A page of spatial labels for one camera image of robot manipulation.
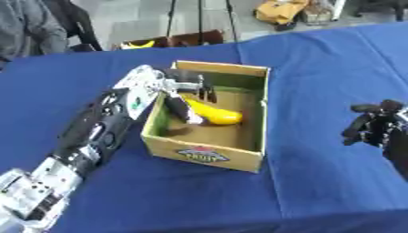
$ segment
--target fruit box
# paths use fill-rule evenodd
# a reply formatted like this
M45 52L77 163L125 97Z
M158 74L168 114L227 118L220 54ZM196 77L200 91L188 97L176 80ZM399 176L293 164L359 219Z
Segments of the fruit box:
M260 66L190 61L177 61L172 68L202 72L215 86L218 102L201 102L239 111L243 120L230 126L187 125L169 113L164 96L160 95L141 134L150 153L202 165L258 172L265 155L270 70Z

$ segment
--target tripod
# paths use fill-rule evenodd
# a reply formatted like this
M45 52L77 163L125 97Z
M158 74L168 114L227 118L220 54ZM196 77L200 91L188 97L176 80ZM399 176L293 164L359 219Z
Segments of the tripod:
M202 33L202 0L198 0L198 1L199 1L199 45L202 45L204 42L203 33ZM176 2L177 0L171 0L171 7L170 7L170 11L168 12L168 31L166 34L167 37L170 36L171 25L173 23L174 9L176 7ZM232 29L232 34L234 36L234 41L238 42L237 32L235 30L235 23L232 17L232 12L233 12L232 4L230 0L225 0L225 4L227 6L227 11L229 13L229 21L231 23L231 29Z

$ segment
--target person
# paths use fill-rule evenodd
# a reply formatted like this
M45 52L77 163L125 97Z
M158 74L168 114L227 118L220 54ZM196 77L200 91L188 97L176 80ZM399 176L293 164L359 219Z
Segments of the person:
M42 0L0 0L0 70L17 57L62 53L65 29Z

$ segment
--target white object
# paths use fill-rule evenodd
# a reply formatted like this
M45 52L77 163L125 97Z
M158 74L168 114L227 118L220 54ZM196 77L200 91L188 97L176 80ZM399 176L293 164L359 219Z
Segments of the white object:
M331 20L338 20L340 18L342 9L344 8L345 4L346 0L336 0L336 2L334 3L333 16Z

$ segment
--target gray sleeve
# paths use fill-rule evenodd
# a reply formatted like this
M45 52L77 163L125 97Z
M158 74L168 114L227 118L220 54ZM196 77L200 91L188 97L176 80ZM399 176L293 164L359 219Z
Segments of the gray sleeve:
M42 0L22 0L25 30L40 45L45 54L67 50L66 30L56 21Z

